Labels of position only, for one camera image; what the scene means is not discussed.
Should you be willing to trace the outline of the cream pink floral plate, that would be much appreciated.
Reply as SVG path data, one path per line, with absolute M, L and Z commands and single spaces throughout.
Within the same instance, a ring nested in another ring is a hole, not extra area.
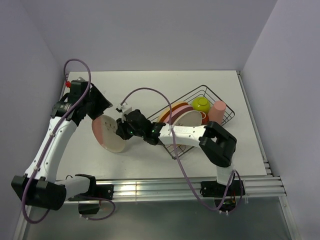
M 91 123 L 91 129 L 97 142 L 112 153 L 121 153 L 126 146 L 125 140 L 116 134 L 117 122 L 108 115 L 101 115 Z

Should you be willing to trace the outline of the pink plastic plate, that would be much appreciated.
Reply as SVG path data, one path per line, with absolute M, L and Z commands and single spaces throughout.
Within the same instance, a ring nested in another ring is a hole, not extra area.
M 172 110 L 171 123 L 173 124 L 178 117 L 182 114 L 192 111 L 193 107 L 189 104 L 181 105 L 176 109 Z M 170 120 L 170 108 L 168 107 L 166 110 L 162 112 L 162 115 L 158 117 L 158 122 L 160 123 L 169 123 Z

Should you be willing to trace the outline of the cream yellow floral plate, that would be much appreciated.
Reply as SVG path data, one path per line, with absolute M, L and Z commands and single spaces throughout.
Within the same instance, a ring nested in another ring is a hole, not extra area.
M 197 127 L 202 125 L 202 115 L 199 111 L 191 110 L 179 116 L 174 126 Z

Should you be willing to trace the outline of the lime green bowl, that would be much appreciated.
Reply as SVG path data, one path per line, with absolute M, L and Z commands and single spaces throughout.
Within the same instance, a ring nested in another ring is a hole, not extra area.
M 211 109 L 211 104 L 210 104 L 209 100 L 203 96 L 196 97 L 192 101 L 191 106 L 193 107 L 194 110 L 199 111 L 199 112 L 204 112 L 206 114 Z

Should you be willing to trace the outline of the orange black mug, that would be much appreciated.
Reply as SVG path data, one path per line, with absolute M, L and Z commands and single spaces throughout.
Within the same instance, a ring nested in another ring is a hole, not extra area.
M 200 113 L 201 113 L 201 117 L 202 117 L 201 124 L 206 125 L 209 122 L 209 117 L 203 111 L 200 111 Z

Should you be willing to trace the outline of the salmon pink cup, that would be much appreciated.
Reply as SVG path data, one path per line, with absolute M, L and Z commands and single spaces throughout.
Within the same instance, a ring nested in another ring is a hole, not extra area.
M 211 109 L 208 112 L 208 119 L 210 122 L 216 122 L 219 125 L 222 124 L 224 114 L 226 111 L 227 105 L 219 100 L 215 101 L 214 104 L 212 105 Z

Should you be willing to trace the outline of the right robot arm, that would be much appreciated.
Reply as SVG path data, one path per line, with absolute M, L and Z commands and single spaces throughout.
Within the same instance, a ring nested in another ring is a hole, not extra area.
M 216 167 L 216 181 L 211 189 L 213 197 L 241 196 L 245 194 L 242 180 L 235 180 L 233 154 L 237 139 L 218 123 L 210 121 L 200 126 L 178 126 L 151 122 L 138 109 L 116 108 L 121 117 L 116 120 L 116 134 L 123 140 L 136 136 L 150 145 L 185 145 L 200 148 Z

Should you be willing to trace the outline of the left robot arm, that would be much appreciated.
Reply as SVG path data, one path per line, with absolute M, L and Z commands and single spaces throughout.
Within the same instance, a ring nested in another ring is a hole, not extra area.
M 58 168 L 68 142 L 80 122 L 89 116 L 102 116 L 112 104 L 103 94 L 83 78 L 72 80 L 69 92 L 63 95 L 53 109 L 45 138 L 22 176 L 14 176 L 11 186 L 23 206 L 59 210 L 74 196 L 91 200 L 96 197 L 96 178 L 76 174 L 74 179 L 57 181 Z

